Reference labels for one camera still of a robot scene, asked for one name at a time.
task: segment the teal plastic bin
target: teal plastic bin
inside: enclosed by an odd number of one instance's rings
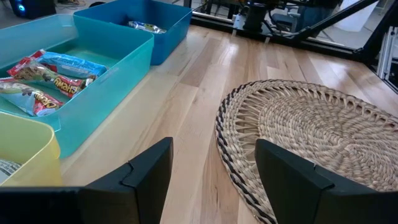
[[[167,29],[164,34],[154,34],[151,65],[160,65],[187,35],[192,9],[151,0],[118,0],[75,12],[75,15],[122,26],[128,21],[139,21]]]
[[[47,123],[61,155],[72,154],[149,70],[154,36],[128,27],[59,14],[0,30],[0,77],[39,49],[73,55],[109,67],[76,97],[34,85],[65,104],[55,113],[30,117],[0,98],[0,111]]]

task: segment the wooden table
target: wooden table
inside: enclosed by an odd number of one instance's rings
[[[268,78],[323,84],[398,111],[397,95],[361,63],[191,26],[171,56],[153,66],[62,161],[64,183],[86,185],[172,136],[174,163],[162,223],[257,223],[221,163],[214,120],[233,88]]]

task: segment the snack bar wrapper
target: snack bar wrapper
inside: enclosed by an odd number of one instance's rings
[[[132,27],[132,28],[135,28],[135,29],[149,31],[149,32],[152,32],[154,34],[164,34],[164,33],[166,33],[165,29],[161,29],[161,28],[159,28],[159,27],[157,27],[155,25],[146,24],[146,23],[143,23],[143,22],[129,21],[127,23],[127,25],[129,27]]]
[[[42,65],[45,65],[53,72],[81,79],[92,76],[98,78],[107,71],[104,65],[99,65],[69,55],[46,52],[43,49],[37,51],[30,57],[34,58]]]
[[[0,96],[31,116],[54,113],[63,105],[50,95],[13,78],[0,79]]]
[[[60,90],[63,94],[74,97],[88,86],[95,77],[85,80],[73,80],[51,71],[36,62],[32,57],[23,58],[16,66],[7,71],[10,76],[24,83],[36,83]]]

